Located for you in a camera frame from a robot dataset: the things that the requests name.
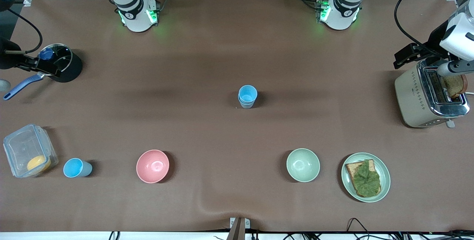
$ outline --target bowl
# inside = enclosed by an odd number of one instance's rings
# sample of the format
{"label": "bowl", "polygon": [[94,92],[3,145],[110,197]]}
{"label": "bowl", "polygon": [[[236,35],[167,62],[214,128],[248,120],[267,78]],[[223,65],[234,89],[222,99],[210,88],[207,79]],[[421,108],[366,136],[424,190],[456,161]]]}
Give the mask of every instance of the bowl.
{"label": "bowl", "polygon": [[140,156],[137,161],[137,175],[147,184],[161,181],[170,169],[170,161],[163,151],[152,149]]}
{"label": "bowl", "polygon": [[[347,168],[346,168],[346,164],[364,161],[365,159],[374,160],[375,170],[380,176],[380,186],[381,186],[380,193],[372,197],[362,197],[357,194],[356,189],[352,185],[349,172],[347,171]],[[384,164],[384,162],[381,159],[379,159],[378,157],[370,153],[359,152],[359,153],[351,154],[349,157],[347,157],[347,159],[342,164],[341,178],[342,178],[342,184],[344,184],[344,187],[349,192],[349,194],[353,196],[355,199],[362,202],[366,202],[366,203],[374,203],[374,202],[382,200],[388,194],[388,191],[390,190],[391,180],[390,180],[390,173],[388,172],[387,166]]]}
{"label": "bowl", "polygon": [[286,159],[286,169],[293,179],[306,183],[313,181],[320,173],[320,160],[309,149],[295,149]]}

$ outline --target toaster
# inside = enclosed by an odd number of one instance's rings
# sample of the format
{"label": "toaster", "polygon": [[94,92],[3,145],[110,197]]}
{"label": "toaster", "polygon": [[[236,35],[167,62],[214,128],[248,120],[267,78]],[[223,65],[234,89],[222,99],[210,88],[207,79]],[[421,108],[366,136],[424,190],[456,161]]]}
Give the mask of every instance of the toaster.
{"label": "toaster", "polygon": [[428,65],[420,61],[395,80],[395,91],[401,115],[410,127],[425,128],[445,123],[454,128],[453,120],[469,112],[465,94],[449,97],[437,68],[446,61]]}

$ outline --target brown table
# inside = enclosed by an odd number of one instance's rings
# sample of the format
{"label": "brown table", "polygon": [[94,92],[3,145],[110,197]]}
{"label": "brown table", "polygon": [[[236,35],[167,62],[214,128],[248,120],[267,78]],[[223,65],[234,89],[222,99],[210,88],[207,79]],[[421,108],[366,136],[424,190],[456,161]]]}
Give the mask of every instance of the brown table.
{"label": "brown table", "polygon": [[[472,228],[474,116],[455,129],[401,123],[393,54],[410,41],[396,28],[397,0],[364,0],[346,31],[316,24],[298,0],[168,0],[160,24],[137,34],[107,0],[33,0],[22,14],[85,63],[71,83],[41,81],[0,108],[1,135],[35,123],[49,132],[59,164],[37,178],[11,175],[0,156],[0,229],[214,230],[232,216],[273,231]],[[406,0],[401,23],[424,41],[455,9]],[[24,22],[12,41],[37,43]],[[31,75],[2,71],[13,84]],[[259,90],[243,110],[237,90]],[[284,161],[313,150],[321,172],[295,183]],[[166,151],[161,184],[135,172],[140,155]],[[345,192],[343,160],[380,157],[391,189],[378,203]],[[93,160],[89,178],[68,179],[67,159]]]}

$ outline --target cup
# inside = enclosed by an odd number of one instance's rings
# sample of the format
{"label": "cup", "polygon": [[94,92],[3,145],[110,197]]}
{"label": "cup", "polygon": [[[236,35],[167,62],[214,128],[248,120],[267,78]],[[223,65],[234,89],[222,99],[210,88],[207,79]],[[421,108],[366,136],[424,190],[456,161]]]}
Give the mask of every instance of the cup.
{"label": "cup", "polygon": [[244,109],[250,109],[257,99],[257,90],[252,85],[244,85],[238,92],[238,100]]}
{"label": "cup", "polygon": [[82,159],[70,159],[64,164],[63,173],[68,178],[85,177],[92,172],[92,165]]}

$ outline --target plate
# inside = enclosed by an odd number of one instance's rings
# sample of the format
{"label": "plate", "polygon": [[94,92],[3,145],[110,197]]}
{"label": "plate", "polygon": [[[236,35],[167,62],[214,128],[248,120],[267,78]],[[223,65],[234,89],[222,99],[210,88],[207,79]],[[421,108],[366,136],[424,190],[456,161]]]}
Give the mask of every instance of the plate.
{"label": "plate", "polygon": [[[349,176],[349,172],[347,171],[346,164],[364,161],[365,159],[373,159],[375,165],[375,171],[380,175],[380,186],[381,191],[377,196],[372,197],[362,197],[359,196],[356,192],[356,189],[352,185],[351,177]],[[366,203],[373,203],[383,199],[390,190],[390,173],[388,172],[387,166],[381,161],[379,158],[374,156],[373,154],[360,152],[356,154],[351,154],[342,164],[341,170],[341,178],[342,183],[346,190],[353,196],[355,199],[366,202]]]}

